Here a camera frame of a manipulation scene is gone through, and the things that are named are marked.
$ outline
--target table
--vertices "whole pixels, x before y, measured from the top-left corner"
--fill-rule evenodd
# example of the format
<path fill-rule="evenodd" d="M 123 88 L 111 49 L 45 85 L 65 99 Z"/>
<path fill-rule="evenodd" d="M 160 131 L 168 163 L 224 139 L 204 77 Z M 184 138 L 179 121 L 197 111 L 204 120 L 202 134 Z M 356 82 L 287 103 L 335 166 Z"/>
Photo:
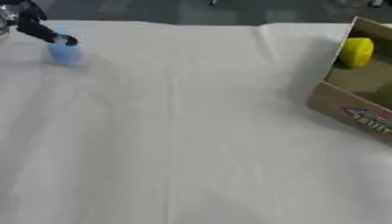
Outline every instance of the table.
<path fill-rule="evenodd" d="M 84 61 L 0 43 L 0 222 L 392 220 L 392 152 L 310 111 L 345 24 L 52 21 Z"/>

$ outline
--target green object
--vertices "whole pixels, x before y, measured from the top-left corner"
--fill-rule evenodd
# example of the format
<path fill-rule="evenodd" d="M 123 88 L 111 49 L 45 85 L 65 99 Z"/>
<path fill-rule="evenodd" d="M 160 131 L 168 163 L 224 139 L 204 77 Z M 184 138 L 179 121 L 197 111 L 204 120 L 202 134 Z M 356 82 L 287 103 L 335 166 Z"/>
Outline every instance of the green object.
<path fill-rule="evenodd" d="M 374 93 L 373 101 L 384 108 L 392 109 L 392 83 L 380 87 Z"/>

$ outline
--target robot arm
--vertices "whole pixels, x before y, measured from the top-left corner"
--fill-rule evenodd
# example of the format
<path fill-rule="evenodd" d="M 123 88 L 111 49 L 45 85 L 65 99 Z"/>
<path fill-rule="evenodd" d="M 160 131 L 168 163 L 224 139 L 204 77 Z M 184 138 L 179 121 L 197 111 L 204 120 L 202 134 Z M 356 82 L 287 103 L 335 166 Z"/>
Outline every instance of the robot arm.
<path fill-rule="evenodd" d="M 40 21 L 47 20 L 47 16 L 32 0 L 0 0 L 1 4 L 3 7 L 0 10 L 0 16 L 7 20 L 8 26 L 16 25 L 19 32 L 48 43 L 62 43 L 67 46 L 78 44 L 76 38 L 59 34 L 42 25 Z M 8 9 L 9 5 L 16 7 L 17 11 Z"/>

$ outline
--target box label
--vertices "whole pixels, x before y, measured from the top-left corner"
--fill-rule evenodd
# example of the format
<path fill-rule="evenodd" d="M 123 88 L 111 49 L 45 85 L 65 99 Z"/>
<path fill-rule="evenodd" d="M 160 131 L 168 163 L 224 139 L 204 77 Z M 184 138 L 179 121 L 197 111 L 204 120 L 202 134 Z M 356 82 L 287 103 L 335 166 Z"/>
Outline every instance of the box label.
<path fill-rule="evenodd" d="M 361 127 L 379 134 L 392 134 L 392 115 L 382 111 L 371 113 L 365 108 L 342 108 Z"/>

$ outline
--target white paper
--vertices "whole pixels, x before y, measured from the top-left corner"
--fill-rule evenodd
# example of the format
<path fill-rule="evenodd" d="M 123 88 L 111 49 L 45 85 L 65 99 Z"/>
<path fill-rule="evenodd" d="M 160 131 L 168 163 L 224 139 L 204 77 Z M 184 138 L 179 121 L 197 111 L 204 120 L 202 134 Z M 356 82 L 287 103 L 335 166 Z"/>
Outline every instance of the white paper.
<path fill-rule="evenodd" d="M 51 22 L 0 43 L 0 223 L 392 221 L 390 149 L 305 106 L 343 24 Z"/>

